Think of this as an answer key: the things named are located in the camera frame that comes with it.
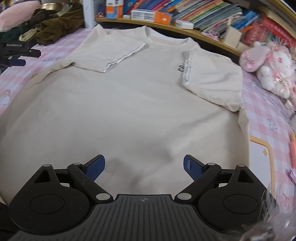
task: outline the barcode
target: barcode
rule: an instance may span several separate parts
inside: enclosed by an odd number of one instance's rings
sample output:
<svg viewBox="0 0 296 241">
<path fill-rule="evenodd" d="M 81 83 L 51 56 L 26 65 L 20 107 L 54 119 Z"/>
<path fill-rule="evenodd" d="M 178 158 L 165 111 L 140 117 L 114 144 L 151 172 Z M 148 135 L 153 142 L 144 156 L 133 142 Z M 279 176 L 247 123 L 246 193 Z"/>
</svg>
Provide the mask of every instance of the barcode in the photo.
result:
<svg viewBox="0 0 296 241">
<path fill-rule="evenodd" d="M 144 20 L 154 21 L 154 13 L 146 12 L 144 15 Z"/>
</svg>

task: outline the pink checkered tablecloth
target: pink checkered tablecloth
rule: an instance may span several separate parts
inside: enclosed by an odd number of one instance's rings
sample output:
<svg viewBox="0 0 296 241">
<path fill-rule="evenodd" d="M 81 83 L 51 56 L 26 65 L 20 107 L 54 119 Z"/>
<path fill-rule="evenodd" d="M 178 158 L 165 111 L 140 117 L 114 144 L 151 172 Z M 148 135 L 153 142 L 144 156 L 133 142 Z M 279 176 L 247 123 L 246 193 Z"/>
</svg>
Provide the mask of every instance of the pink checkered tablecloth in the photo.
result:
<svg viewBox="0 0 296 241">
<path fill-rule="evenodd" d="M 21 88 L 31 79 L 32 75 L 65 58 L 78 47 L 90 32 L 90 28 L 83 28 L 59 39 L 54 44 L 48 46 L 35 45 L 33 49 L 41 51 L 39 58 L 21 57 L 27 62 L 25 66 L 12 66 L 6 69 L 0 75 L 0 116 Z"/>
<path fill-rule="evenodd" d="M 289 125 L 292 112 L 277 96 L 264 90 L 254 74 L 245 71 L 242 96 L 250 121 L 249 134 L 267 141 L 271 146 L 276 189 L 280 184 L 281 193 L 293 202 L 295 185 L 286 174 L 286 170 L 292 168 L 289 148 L 289 133 L 293 131 Z"/>
</svg>

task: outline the plush rabbit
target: plush rabbit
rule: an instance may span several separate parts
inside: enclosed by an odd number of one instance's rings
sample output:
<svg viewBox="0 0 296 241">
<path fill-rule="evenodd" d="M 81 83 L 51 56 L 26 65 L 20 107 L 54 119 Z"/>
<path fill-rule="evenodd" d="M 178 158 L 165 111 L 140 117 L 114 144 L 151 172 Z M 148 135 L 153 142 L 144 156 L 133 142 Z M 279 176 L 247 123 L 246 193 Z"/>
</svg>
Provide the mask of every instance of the plush rabbit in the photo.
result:
<svg viewBox="0 0 296 241">
<path fill-rule="evenodd" d="M 262 45 L 255 42 L 254 47 L 243 52 L 240 66 L 247 72 L 255 72 L 264 89 L 288 99 L 295 77 L 295 62 L 289 49 L 277 42 Z"/>
</svg>

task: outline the plush ear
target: plush ear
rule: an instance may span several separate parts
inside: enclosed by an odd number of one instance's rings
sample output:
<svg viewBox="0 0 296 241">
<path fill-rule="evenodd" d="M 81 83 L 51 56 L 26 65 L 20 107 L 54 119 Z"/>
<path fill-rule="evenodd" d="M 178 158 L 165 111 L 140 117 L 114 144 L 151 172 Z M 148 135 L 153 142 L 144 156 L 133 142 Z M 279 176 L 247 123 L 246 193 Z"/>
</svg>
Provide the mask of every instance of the plush ear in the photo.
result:
<svg viewBox="0 0 296 241">
<path fill-rule="evenodd" d="M 246 50 L 239 59 L 239 65 L 247 72 L 255 72 L 265 62 L 270 48 L 267 46 L 258 46 Z"/>
</svg>

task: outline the beige t-shirt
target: beige t-shirt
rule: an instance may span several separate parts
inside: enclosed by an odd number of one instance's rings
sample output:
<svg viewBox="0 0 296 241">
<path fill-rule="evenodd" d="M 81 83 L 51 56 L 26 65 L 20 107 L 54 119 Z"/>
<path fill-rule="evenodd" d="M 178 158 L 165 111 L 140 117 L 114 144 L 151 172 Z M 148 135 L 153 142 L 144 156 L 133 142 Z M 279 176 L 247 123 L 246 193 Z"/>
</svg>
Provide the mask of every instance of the beige t-shirt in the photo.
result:
<svg viewBox="0 0 296 241">
<path fill-rule="evenodd" d="M 98 154 L 106 168 L 96 182 L 114 197 L 174 197 L 192 182 L 183 169 L 186 154 L 223 168 L 248 163 L 238 113 L 182 85 L 186 52 L 200 48 L 196 42 L 147 27 L 106 35 L 101 26 L 93 29 L 76 51 L 31 79 L 1 117 L 6 203 L 41 165 L 66 168 Z M 115 43 L 124 49 L 114 51 Z"/>
</svg>

